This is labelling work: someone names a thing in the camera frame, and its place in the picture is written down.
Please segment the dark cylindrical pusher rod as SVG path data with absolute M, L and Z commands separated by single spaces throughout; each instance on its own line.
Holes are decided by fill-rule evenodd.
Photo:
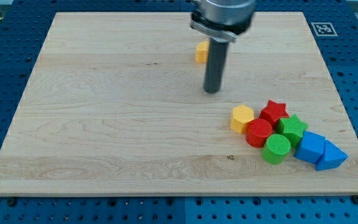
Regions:
M 228 47 L 228 42 L 209 38 L 208 60 L 203 84 L 203 90 L 207 93 L 217 93 L 221 88 Z

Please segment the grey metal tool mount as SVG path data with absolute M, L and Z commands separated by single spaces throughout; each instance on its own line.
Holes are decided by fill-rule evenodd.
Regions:
M 245 33 L 250 27 L 252 19 L 253 14 L 234 25 L 224 25 L 207 20 L 200 12 L 192 12 L 190 27 L 212 38 L 234 43 L 237 37 Z

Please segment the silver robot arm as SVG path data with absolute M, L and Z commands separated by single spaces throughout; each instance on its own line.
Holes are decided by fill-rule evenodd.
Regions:
M 190 16 L 190 27 L 209 37 L 203 90 L 216 93 L 221 88 L 230 43 L 252 23 L 256 0 L 200 0 Z

